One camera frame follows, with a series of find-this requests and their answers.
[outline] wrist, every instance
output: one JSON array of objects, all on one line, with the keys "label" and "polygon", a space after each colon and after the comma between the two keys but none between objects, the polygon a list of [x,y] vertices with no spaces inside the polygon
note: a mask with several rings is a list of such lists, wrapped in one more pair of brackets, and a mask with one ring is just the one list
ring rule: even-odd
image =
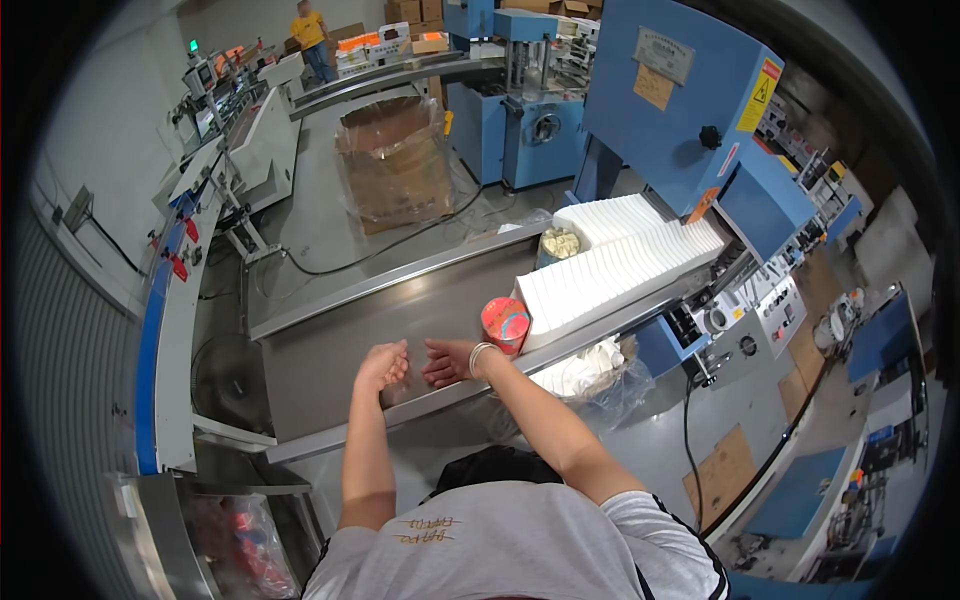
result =
[{"label": "wrist", "polygon": [[473,364],[476,378],[489,381],[496,372],[497,365],[505,360],[507,357],[496,346],[481,349]]}]

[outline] orange sticker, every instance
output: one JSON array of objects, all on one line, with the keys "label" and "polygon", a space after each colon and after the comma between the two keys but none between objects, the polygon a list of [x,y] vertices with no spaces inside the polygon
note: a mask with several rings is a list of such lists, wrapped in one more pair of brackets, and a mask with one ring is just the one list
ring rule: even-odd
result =
[{"label": "orange sticker", "polygon": [[697,207],[693,209],[693,212],[690,214],[689,218],[686,220],[686,225],[691,223],[696,223],[700,221],[704,214],[707,212],[707,209],[710,208],[710,205],[713,204],[713,199],[717,197],[717,194],[720,193],[719,187],[709,187],[704,192],[704,195],[700,197],[700,202],[697,203]]}]

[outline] yellow warning sticker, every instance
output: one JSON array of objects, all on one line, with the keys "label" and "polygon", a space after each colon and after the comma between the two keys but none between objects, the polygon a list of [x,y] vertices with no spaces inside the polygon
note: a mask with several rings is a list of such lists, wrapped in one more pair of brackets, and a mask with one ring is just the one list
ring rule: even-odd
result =
[{"label": "yellow warning sticker", "polygon": [[747,106],[744,107],[743,114],[736,123],[737,131],[754,132],[756,130],[763,111],[770,104],[770,97],[774,95],[774,88],[777,87],[779,79],[780,68],[772,60],[764,59],[760,74],[756,77],[754,89],[750,92],[750,98],[747,99]]},{"label": "yellow warning sticker", "polygon": [[666,110],[666,103],[670,102],[672,92],[673,82],[660,73],[647,68],[645,64],[637,68],[634,94],[649,101],[660,110]]}]

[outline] control panel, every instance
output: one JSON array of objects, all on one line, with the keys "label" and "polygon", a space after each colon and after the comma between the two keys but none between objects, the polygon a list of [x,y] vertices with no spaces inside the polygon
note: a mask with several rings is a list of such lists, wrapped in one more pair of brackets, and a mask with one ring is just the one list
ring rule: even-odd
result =
[{"label": "control panel", "polygon": [[779,357],[806,318],[806,306],[792,275],[784,277],[763,297],[756,314],[774,358]]}]

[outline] silver bracelet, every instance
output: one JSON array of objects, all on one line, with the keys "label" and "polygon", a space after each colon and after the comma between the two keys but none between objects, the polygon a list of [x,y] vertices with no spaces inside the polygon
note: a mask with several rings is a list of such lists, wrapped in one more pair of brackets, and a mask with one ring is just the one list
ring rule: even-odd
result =
[{"label": "silver bracelet", "polygon": [[468,361],[468,364],[470,368],[470,376],[473,377],[474,379],[478,378],[476,371],[473,370],[473,368],[476,366],[477,356],[479,356],[480,352],[482,352],[486,348],[496,348],[496,346],[494,344],[491,344],[490,342],[481,342],[476,346],[474,346],[473,351],[470,352],[470,360]]}]

